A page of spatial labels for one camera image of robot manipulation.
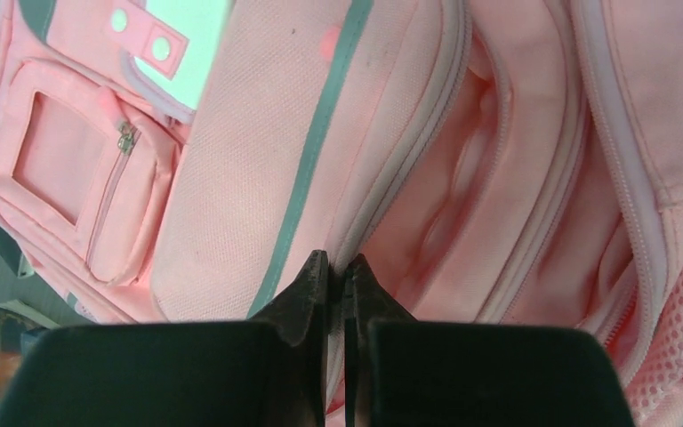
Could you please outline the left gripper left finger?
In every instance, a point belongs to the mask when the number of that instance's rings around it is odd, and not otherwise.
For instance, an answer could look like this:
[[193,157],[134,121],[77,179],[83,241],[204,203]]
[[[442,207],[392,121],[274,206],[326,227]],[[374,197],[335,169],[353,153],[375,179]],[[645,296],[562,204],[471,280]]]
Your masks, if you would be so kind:
[[326,253],[249,319],[42,333],[0,402],[0,426],[321,426]]

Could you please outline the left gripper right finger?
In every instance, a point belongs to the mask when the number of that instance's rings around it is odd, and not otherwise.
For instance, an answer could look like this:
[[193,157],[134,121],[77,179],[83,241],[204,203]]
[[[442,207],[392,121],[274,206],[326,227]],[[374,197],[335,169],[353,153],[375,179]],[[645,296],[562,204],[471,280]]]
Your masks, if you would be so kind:
[[574,329],[414,318],[358,256],[344,274],[349,426],[631,426],[615,369]]

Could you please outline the pink student backpack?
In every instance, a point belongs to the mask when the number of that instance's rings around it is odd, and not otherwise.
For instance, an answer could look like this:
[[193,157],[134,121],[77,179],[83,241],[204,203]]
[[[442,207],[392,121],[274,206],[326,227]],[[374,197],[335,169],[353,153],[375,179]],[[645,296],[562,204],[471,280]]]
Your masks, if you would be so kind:
[[683,424],[683,1],[2,1],[0,226],[101,324],[245,319],[309,253],[562,326]]

